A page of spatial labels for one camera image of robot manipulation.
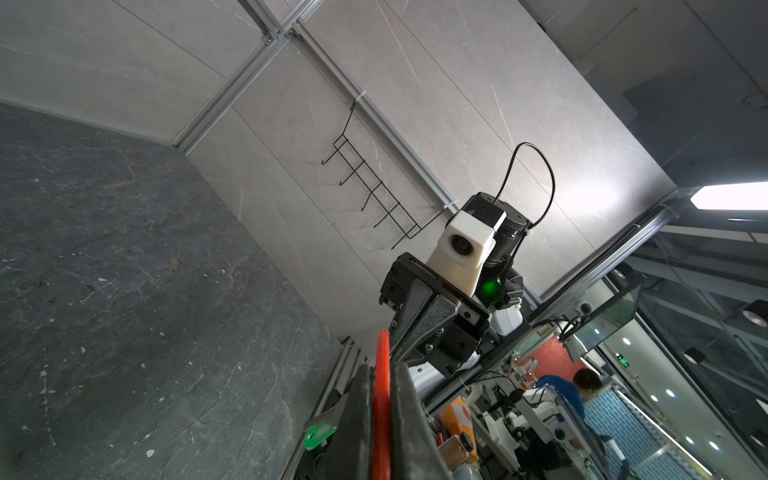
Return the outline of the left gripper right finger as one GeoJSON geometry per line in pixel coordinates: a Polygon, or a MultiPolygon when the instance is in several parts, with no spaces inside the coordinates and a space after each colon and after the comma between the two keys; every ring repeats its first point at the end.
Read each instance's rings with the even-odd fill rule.
{"type": "Polygon", "coordinates": [[[391,363],[392,478],[449,479],[407,366],[391,363]]]}

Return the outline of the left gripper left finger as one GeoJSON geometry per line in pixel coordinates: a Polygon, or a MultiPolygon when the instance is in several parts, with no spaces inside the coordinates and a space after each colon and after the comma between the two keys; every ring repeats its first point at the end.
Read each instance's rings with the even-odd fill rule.
{"type": "Polygon", "coordinates": [[[336,432],[323,456],[323,478],[361,479],[371,475],[373,449],[374,368],[359,366],[348,391],[336,432]]]}

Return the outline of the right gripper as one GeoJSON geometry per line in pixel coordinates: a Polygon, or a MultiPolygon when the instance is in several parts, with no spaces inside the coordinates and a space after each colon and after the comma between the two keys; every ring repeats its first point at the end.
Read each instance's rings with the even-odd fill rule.
{"type": "Polygon", "coordinates": [[[410,253],[392,264],[379,302],[394,312],[390,358],[455,375],[490,327],[490,312],[410,253]]]}

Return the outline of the green tagged key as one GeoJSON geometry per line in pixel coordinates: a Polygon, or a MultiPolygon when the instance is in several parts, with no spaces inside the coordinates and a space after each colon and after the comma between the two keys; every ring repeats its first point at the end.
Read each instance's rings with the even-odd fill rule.
{"type": "Polygon", "coordinates": [[[317,423],[311,425],[304,436],[303,446],[306,451],[312,451],[323,446],[327,440],[336,432],[337,426],[331,423],[317,423]]]}

